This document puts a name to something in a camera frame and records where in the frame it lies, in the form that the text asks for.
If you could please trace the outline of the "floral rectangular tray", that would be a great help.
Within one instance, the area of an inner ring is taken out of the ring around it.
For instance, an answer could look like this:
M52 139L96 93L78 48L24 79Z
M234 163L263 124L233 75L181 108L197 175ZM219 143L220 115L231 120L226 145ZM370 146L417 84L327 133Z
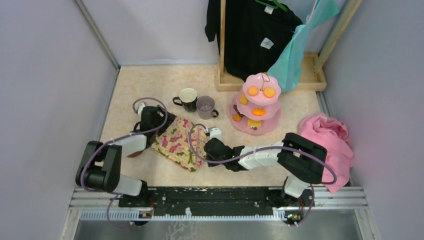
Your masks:
M190 149L189 131L193 123L186 118L176 117L164 133L151 145L153 151L181 168L195 172L203 163Z

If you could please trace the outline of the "orange flower-shaped cookie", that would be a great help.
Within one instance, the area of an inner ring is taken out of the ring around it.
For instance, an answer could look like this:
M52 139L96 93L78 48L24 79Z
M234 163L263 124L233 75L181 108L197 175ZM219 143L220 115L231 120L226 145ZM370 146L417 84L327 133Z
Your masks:
M242 119L242 117L239 114L233 114L232 115L232 120L235 122L240 122Z

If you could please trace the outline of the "yellow layered cake slice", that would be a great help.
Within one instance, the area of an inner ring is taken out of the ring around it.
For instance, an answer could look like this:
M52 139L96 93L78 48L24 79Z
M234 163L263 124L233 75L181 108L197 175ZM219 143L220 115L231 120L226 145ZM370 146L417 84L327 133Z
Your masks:
M262 126L262 122L260 120L252 120L252 119L247 120L247 127L253 130L258 130L261 128L261 126Z

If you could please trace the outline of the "chocolate triangle cake slice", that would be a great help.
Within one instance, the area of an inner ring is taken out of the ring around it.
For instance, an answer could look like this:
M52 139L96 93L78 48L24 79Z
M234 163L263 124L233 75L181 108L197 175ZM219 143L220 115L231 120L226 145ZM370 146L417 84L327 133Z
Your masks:
M236 104L233 105L233 109L234 111L241 117L243 117L244 115L239 111L238 106Z

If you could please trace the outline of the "yellow rectangular biscuit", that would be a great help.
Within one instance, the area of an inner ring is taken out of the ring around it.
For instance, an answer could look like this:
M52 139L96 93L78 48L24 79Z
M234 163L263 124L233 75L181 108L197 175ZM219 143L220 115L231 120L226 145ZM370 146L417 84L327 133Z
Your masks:
M247 105L248 103L249 103L249 100L247 99L247 97L246 97L246 95L245 95L245 93L241 93L241 95L240 95L240 98L239 98L239 103L241 104L241 105Z

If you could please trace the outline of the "orange fish-shaped cake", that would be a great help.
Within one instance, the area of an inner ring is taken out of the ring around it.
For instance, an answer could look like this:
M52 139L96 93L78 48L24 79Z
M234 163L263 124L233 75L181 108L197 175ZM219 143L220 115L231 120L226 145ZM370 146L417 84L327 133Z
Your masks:
M267 111L264 108L255 108L255 109L252 110L252 114L254 116L261 117L263 115L266 115Z

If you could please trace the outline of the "round orange cookie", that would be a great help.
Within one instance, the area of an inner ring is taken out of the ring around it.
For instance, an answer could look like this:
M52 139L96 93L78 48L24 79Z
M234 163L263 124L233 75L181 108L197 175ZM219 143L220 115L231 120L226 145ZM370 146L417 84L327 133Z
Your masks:
M259 93L259 89L256 86L251 86L251 87L248 88L247 93L250 96L253 96L254 97L254 96L256 96Z

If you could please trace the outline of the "round dotted biscuit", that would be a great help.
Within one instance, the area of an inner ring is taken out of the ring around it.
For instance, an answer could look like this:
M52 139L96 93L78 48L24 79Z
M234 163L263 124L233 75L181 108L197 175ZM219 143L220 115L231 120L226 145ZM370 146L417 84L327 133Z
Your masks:
M266 98L273 98L276 95L276 90L273 87L266 87L263 90L263 95Z

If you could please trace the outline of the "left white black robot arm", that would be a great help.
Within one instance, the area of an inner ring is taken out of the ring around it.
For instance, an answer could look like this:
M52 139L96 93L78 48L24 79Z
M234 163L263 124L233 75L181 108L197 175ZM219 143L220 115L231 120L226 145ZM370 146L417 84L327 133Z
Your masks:
M127 195L136 206L146 206L150 200L147 182L122 174L122 159L150 148L176 118L175 114L159 105L146 106L129 134L107 143L89 141L76 172L75 183L87 191Z

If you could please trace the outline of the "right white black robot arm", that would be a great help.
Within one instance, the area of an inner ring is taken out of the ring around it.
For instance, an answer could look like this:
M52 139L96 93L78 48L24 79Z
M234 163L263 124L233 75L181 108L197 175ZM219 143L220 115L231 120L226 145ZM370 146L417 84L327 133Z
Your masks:
M290 173L281 193L281 199L287 206L295 206L309 185L322 182L328 153L323 146L296 133L287 133L283 140L259 147L229 147L214 137L203 150L210 167L224 165L233 172L258 167L283 167Z

